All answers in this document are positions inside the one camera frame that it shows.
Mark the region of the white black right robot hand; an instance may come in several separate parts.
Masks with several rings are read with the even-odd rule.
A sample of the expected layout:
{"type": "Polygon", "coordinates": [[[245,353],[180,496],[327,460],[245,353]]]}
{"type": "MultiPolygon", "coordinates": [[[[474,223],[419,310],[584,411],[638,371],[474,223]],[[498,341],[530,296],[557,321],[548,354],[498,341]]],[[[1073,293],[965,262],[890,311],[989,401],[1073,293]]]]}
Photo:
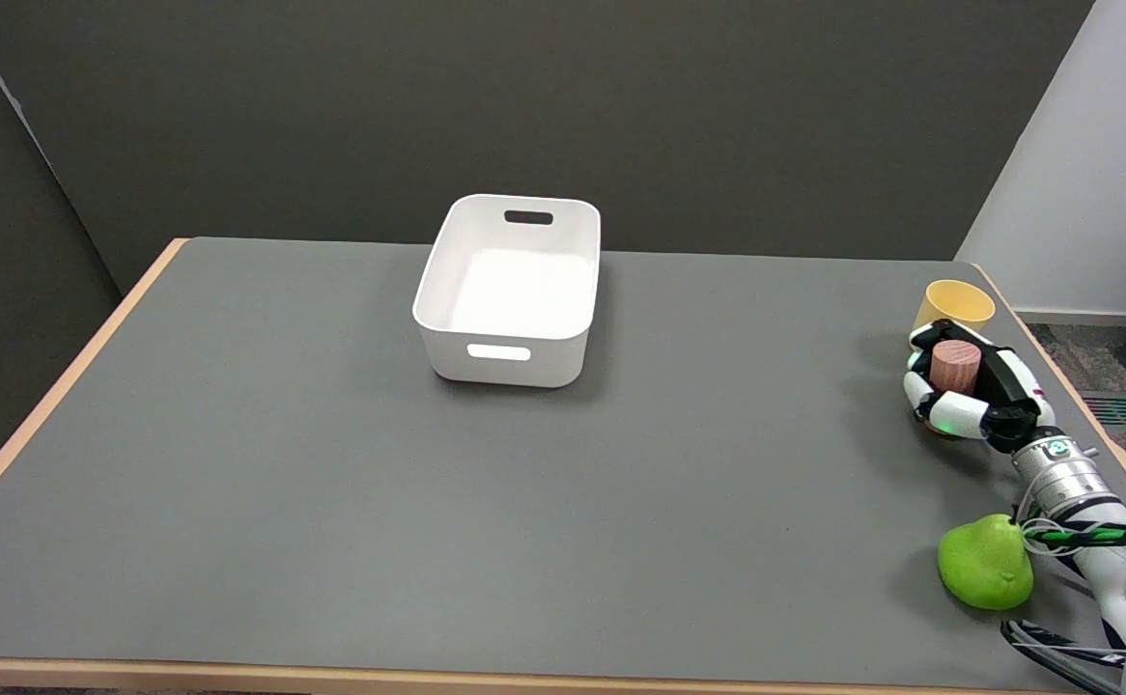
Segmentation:
{"type": "Polygon", "coordinates": [[[1008,455],[1046,436],[1061,435],[1038,378],[1012,347],[992,344],[953,320],[915,328],[908,344],[911,356],[903,386],[917,422],[950,438],[986,442],[1008,455]],[[969,390],[942,387],[931,375],[940,364],[942,342],[977,351],[977,371],[969,390]]]}

